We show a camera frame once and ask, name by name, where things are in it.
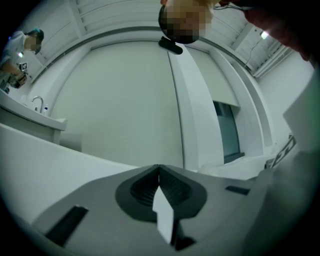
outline black slot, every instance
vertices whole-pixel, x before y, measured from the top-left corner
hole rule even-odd
[[[238,186],[227,186],[225,189],[229,190],[231,192],[234,192],[234,193],[245,195],[245,196],[248,195],[250,192],[250,189],[242,188],[242,187],[238,187]]]
[[[87,212],[88,209],[82,206],[74,206],[45,236],[63,247]]]

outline black strip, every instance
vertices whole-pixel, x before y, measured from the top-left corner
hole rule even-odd
[[[178,91],[177,91],[177,81],[176,81],[176,78],[175,78],[175,73],[174,73],[174,70],[172,68],[172,63],[171,63],[171,59],[170,59],[168,51],[167,51],[167,55],[168,55],[169,64],[170,64],[170,68],[171,68],[173,84],[174,84],[174,92],[175,92],[176,102],[177,102],[177,106],[178,106],[180,134],[181,134],[181,144],[182,144],[182,164],[183,164],[183,168],[185,168],[185,166],[186,166],[186,154],[185,154],[184,130],[183,130],[183,125],[182,125],[182,121],[181,121],[181,116],[182,115],[181,115],[181,107],[180,107]]]
[[[62,219],[45,235],[55,244],[63,247],[79,223],[87,214],[88,209],[74,206]]]
[[[179,220],[173,222],[173,230],[170,244],[176,251],[180,251],[188,246],[191,246],[196,241],[191,237],[185,236]]]
[[[231,192],[242,194],[242,195],[245,195],[245,196],[248,195],[249,192],[250,192],[250,189],[242,188],[242,187],[238,187],[238,186],[227,186],[225,188],[225,190],[229,190]]]

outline person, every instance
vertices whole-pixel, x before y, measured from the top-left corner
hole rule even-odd
[[[305,61],[315,65],[310,49],[295,28],[301,26],[296,11],[290,5],[270,0],[161,0],[158,22],[163,33],[172,41],[191,44],[199,39],[201,31],[212,23],[213,10],[234,8],[242,11],[246,20],[267,32],[283,45],[300,53]]]
[[[195,42],[213,19],[213,6],[219,0],[161,0],[159,25],[172,41]]]
[[[22,54],[23,51],[34,51],[35,54],[39,53],[44,37],[44,32],[39,28],[35,28],[26,34],[22,31],[16,31],[12,34],[1,55],[1,85],[5,85],[9,80],[12,80],[12,76],[14,76],[18,82],[17,88],[26,82],[26,74],[16,65],[19,54]]]

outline window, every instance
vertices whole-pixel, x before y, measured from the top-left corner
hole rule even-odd
[[[221,130],[224,163],[230,163],[245,155],[240,152],[235,118],[230,105],[217,101],[214,101],[213,104]]]

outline white wall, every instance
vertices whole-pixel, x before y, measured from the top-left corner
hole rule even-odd
[[[224,164],[224,150],[217,113],[208,86],[187,48],[169,53],[179,104],[185,168],[197,170],[211,163]]]
[[[187,48],[197,64],[212,100],[239,107],[239,103],[224,73],[208,53]]]
[[[260,86],[254,77],[238,62],[234,61],[232,66],[248,89],[259,115],[264,139],[264,154],[275,153],[277,150],[279,150],[278,147],[274,147],[276,143],[275,127]]]
[[[257,79],[272,116],[279,147],[286,143],[291,132],[283,114],[304,90],[313,71],[310,62],[293,52],[273,70]]]
[[[319,65],[311,76],[307,86],[298,99],[283,114],[299,149],[312,153],[311,156],[319,163],[320,153],[320,69]],[[319,172],[315,162],[308,161],[310,170]]]
[[[85,44],[59,59],[32,85],[28,95],[29,99],[41,96],[44,105],[48,104],[48,115],[50,115],[66,80],[89,52],[90,46]],[[39,110],[41,101],[36,99],[29,107],[33,110],[37,107]]]
[[[114,162],[183,167],[168,54],[156,42],[92,50],[65,82],[52,116],[82,136],[82,152]]]
[[[32,223],[82,185],[135,166],[107,161],[0,123],[0,193],[8,209]]]

